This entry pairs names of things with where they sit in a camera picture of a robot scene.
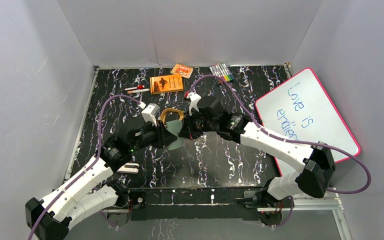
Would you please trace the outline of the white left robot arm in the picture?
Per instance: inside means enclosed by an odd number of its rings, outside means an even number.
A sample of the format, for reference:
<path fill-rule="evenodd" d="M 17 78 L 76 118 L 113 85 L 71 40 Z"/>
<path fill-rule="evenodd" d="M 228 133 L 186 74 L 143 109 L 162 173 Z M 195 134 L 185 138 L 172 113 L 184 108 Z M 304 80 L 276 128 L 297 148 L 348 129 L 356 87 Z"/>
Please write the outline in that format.
<path fill-rule="evenodd" d="M 79 222 L 108 207 L 126 208 L 133 203 L 130 191 L 117 180 L 93 189 L 131 161 L 133 153 L 146 147 L 164 149 L 175 145 L 181 121 L 121 130 L 109 137 L 85 166 L 50 194 L 25 204 L 28 238 L 63 240 Z"/>

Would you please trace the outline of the mint green card holder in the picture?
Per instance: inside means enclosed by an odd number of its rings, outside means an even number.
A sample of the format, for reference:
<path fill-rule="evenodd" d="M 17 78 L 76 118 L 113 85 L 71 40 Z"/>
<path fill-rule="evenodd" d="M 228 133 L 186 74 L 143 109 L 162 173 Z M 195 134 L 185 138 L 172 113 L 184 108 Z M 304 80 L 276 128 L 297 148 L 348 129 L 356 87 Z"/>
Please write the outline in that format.
<path fill-rule="evenodd" d="M 183 127 L 182 120 L 172 120 L 166 122 L 167 130 L 177 137 L 177 140 L 168 145 L 167 150 L 172 151 L 183 147 L 184 139 L 179 137 L 179 133 Z"/>

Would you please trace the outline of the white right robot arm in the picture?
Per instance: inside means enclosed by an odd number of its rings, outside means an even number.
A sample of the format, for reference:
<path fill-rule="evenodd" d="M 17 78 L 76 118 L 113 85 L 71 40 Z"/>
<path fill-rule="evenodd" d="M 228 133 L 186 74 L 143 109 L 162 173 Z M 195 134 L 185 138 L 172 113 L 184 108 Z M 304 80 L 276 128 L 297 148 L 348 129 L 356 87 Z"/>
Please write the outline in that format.
<path fill-rule="evenodd" d="M 294 169 L 266 182 L 259 196 L 268 207 L 282 199 L 306 194 L 321 199 L 336 170 L 331 150 L 321 143 L 306 145 L 268 130 L 242 113 L 228 112 L 211 95 L 186 94 L 189 102 L 178 136 L 195 140 L 206 132 L 215 132 L 222 139 L 263 151 Z"/>

